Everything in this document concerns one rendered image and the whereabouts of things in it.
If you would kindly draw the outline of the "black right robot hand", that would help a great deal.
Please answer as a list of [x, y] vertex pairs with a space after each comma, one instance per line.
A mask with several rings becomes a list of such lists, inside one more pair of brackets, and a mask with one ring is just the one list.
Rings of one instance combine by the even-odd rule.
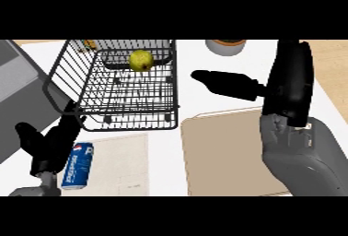
[[277, 42], [265, 85], [239, 73], [195, 70], [190, 76], [214, 94], [249, 101], [262, 97], [262, 114], [277, 114], [288, 118], [289, 126], [305, 127], [314, 86], [313, 55], [307, 41]]

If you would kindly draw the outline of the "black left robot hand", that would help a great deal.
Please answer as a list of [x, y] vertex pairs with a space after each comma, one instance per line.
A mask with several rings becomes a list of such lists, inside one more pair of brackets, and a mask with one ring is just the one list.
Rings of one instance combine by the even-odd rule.
[[46, 135], [25, 122], [15, 125], [21, 148], [32, 157], [31, 176], [37, 177], [46, 171], [62, 171], [84, 121], [85, 116], [63, 114], [59, 124], [50, 128]]

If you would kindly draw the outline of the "tan tray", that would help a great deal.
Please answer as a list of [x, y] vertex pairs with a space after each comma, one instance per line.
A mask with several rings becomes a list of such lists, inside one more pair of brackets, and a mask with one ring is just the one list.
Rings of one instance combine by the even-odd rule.
[[181, 122], [190, 196], [283, 195], [288, 189], [262, 162], [261, 108], [198, 114]]

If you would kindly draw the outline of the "yellow-green pear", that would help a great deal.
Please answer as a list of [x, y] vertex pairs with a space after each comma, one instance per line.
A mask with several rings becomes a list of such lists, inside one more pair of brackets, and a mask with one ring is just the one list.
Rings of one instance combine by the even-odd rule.
[[153, 66], [152, 53], [143, 50], [137, 50], [130, 54], [130, 68], [136, 72], [149, 71]]

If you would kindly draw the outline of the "blue soda can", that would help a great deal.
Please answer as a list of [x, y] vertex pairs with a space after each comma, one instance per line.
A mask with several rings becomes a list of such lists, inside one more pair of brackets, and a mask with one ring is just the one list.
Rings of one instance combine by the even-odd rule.
[[81, 189], [87, 186], [94, 155], [94, 145], [80, 142], [74, 145], [62, 176], [60, 187], [66, 190]]

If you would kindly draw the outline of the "pale beige placemat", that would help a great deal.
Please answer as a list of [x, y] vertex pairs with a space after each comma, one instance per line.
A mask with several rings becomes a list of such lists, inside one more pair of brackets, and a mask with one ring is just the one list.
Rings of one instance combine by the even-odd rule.
[[94, 156], [87, 186], [62, 196], [147, 195], [147, 134], [91, 140]]

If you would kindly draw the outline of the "grey jar with brown top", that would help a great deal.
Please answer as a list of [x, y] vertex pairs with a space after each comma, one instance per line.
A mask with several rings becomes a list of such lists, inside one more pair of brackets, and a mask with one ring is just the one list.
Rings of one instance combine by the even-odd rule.
[[221, 56], [234, 56], [237, 55], [245, 47], [246, 41], [245, 40], [206, 40], [205, 45], [209, 51]]

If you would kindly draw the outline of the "grey appliance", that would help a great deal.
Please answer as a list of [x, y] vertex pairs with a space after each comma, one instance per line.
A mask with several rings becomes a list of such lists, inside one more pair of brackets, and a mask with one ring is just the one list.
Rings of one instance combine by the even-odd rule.
[[0, 164], [18, 151], [15, 125], [38, 131], [60, 118], [44, 95], [47, 74], [13, 40], [0, 40]]

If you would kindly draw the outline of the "small brown food item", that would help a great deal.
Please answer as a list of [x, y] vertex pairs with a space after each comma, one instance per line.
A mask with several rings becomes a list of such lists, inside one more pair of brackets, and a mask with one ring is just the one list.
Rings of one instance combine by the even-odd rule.
[[96, 50], [96, 42], [93, 40], [78, 40], [78, 51], [81, 53]]

